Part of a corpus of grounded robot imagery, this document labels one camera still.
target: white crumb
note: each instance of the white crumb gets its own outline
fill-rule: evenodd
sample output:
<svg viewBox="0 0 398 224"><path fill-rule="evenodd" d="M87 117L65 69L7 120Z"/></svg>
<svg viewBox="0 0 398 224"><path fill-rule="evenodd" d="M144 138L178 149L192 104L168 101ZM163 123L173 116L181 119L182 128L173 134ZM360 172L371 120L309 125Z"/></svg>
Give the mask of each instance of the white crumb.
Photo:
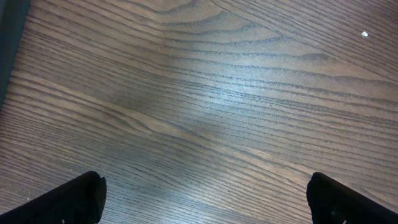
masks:
<svg viewBox="0 0 398 224"><path fill-rule="evenodd" d="M364 32L362 32L362 37L367 37L369 34L368 34L368 32L366 32L366 31L364 31Z"/></svg>

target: wooden table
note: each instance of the wooden table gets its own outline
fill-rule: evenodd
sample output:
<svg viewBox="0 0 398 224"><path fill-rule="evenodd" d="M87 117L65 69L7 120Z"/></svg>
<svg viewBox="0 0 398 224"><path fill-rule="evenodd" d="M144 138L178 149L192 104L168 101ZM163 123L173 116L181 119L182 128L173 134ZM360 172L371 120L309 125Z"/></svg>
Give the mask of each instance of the wooden table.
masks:
<svg viewBox="0 0 398 224"><path fill-rule="evenodd" d="M88 170L108 181L102 223L311 223L315 171L398 212L397 15L393 0L32 0L0 113L0 213Z"/></svg>

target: wooden surface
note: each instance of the wooden surface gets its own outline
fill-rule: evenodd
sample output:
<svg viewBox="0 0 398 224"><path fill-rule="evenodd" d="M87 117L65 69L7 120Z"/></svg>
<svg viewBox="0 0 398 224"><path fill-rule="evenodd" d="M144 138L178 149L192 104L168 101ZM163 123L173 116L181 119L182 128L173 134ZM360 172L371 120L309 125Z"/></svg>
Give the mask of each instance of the wooden surface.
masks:
<svg viewBox="0 0 398 224"><path fill-rule="evenodd" d="M108 182L102 223L311 223L314 171L398 212L397 15L393 0L32 0L0 113L0 213L88 170Z"/></svg>

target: dark green object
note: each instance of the dark green object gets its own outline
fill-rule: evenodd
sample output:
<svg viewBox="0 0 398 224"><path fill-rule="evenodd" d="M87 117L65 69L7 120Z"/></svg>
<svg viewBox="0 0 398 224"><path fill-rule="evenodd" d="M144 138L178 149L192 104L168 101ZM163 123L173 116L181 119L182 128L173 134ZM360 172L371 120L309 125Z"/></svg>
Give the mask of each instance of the dark green object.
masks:
<svg viewBox="0 0 398 224"><path fill-rule="evenodd" d="M0 109L30 0L0 0Z"/></svg>

